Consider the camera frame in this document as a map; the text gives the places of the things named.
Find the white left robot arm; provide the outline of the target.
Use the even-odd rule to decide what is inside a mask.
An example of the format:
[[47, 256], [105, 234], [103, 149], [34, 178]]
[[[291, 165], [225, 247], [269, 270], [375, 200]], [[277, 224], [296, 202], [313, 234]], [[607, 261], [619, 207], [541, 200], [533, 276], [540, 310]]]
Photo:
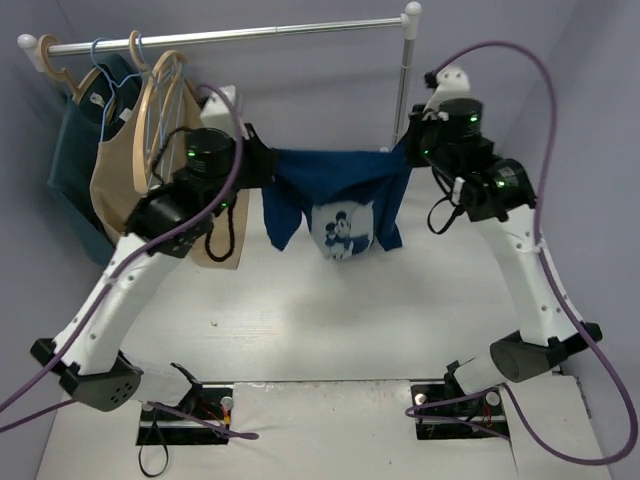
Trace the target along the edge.
[[174, 129], [184, 137], [184, 166], [168, 180], [156, 179], [138, 200], [109, 265], [71, 322], [34, 342], [32, 356], [71, 399], [103, 412], [130, 400], [159, 403], [180, 420], [198, 411], [202, 384], [185, 367], [134, 361], [121, 345], [165, 278], [212, 233], [215, 218], [238, 213], [241, 191], [273, 180], [275, 152], [237, 110], [230, 114], [233, 134]]

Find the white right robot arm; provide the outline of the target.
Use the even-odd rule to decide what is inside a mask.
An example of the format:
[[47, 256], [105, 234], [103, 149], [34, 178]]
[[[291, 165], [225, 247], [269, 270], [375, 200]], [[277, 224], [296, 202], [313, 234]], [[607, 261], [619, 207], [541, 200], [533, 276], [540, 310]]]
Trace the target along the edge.
[[466, 72], [448, 65], [425, 76], [433, 93], [413, 106], [405, 158], [428, 167], [452, 208], [465, 215], [487, 242], [515, 307], [515, 332], [474, 358], [450, 364], [445, 405], [464, 412], [479, 392], [504, 382], [545, 374], [588, 345], [554, 295], [540, 260], [545, 247], [534, 234], [537, 198], [524, 167], [494, 152], [481, 132], [483, 105], [472, 98]]

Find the blue Mickey Mouse t-shirt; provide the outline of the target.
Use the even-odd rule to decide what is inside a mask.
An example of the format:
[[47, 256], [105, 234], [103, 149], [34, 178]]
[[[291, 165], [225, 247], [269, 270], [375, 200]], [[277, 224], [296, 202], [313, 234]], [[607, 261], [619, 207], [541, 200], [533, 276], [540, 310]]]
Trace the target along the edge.
[[269, 240], [282, 251], [306, 222], [326, 259], [345, 260], [373, 244], [398, 249], [410, 174], [403, 143], [389, 151], [279, 150], [274, 181], [262, 189]]

